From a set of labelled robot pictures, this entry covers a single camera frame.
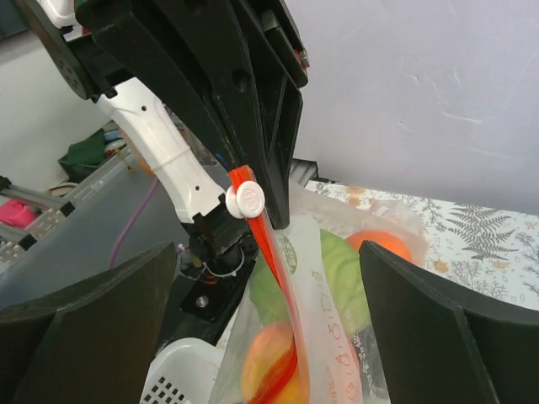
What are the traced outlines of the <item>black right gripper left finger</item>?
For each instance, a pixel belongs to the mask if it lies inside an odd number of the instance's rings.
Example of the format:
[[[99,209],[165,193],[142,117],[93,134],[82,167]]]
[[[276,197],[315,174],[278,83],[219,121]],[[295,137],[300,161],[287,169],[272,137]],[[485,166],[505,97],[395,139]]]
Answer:
[[[176,252],[152,247],[61,290],[2,309],[3,403],[138,403]]]

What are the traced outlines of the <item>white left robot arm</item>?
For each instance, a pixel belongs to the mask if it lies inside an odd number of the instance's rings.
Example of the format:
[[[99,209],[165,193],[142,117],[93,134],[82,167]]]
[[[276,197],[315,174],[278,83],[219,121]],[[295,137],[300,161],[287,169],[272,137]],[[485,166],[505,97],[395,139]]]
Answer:
[[[248,226],[180,135],[180,120],[227,171],[248,166],[276,230],[290,222],[289,174],[307,51],[282,1],[22,1],[72,91],[94,102],[155,173],[208,263],[242,260]]]

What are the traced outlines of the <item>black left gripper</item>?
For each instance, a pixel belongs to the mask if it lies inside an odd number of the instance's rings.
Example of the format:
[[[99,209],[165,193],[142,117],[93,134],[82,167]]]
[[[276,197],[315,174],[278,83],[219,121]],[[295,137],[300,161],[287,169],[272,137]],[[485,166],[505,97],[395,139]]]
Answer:
[[[77,21],[231,171],[248,165],[273,227],[289,225],[289,174],[308,83],[282,1],[86,1]]]

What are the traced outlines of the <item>clear zip top bag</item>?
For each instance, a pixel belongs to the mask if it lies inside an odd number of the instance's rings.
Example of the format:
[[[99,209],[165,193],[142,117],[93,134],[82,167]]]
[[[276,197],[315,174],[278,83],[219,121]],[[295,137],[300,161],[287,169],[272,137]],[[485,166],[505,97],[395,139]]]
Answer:
[[[282,321],[291,325],[296,350],[291,373],[297,362],[308,403],[389,402],[370,312],[368,326],[347,336],[326,279],[320,231],[330,231],[345,241],[358,231],[386,231],[407,245],[411,262],[422,263],[426,244],[421,218],[399,200],[359,209],[292,184],[289,225],[276,230],[252,170],[237,168],[230,179],[227,203],[248,222],[258,256],[264,257],[286,301],[288,317]],[[253,339],[270,324],[262,324],[250,300],[250,277],[211,392],[212,403],[244,403],[240,388],[243,361]]]

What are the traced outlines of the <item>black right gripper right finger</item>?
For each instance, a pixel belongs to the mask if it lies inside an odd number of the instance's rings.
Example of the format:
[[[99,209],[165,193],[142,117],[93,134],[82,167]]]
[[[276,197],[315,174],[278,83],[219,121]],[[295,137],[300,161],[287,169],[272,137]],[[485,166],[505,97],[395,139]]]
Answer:
[[[536,403],[538,313],[363,242],[360,269],[393,403]]]

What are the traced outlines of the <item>fake peach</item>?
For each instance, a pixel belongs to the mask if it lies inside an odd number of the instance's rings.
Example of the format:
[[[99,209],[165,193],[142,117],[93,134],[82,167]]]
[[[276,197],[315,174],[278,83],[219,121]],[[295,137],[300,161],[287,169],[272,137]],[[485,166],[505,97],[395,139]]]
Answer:
[[[293,331],[288,322],[265,326],[251,342],[240,377],[244,403],[308,403],[297,362],[291,373]]]

